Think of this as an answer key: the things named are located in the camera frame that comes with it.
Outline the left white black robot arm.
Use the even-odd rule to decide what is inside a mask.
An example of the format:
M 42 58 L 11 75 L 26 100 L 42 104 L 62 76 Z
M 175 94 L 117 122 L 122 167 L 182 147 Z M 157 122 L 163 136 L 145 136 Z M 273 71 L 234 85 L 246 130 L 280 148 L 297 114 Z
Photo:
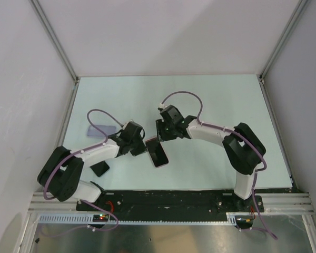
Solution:
M 100 177 L 109 169 L 106 160 L 128 153 L 134 157 L 144 153 L 142 134 L 143 127 L 129 121 L 118 133 L 91 147 L 77 151 L 57 147 L 40 171 L 37 182 L 52 195 L 51 199 L 60 202 L 69 198 L 85 200 L 94 210 L 101 210 L 106 205 L 104 190 L 94 182 L 83 181 L 82 171 L 91 168 Z

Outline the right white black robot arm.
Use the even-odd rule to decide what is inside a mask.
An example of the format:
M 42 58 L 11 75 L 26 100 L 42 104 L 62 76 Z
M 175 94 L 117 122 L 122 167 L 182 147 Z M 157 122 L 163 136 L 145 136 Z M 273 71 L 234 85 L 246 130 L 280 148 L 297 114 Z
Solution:
M 158 108 L 161 119 L 156 120 L 159 141 L 195 139 L 224 148 L 231 166 L 236 171 L 233 205 L 236 210 L 246 211 L 252 204 L 251 194 L 256 168 L 264 162 L 266 148 L 245 123 L 229 129 L 202 123 L 195 117 L 184 117 L 173 105 Z

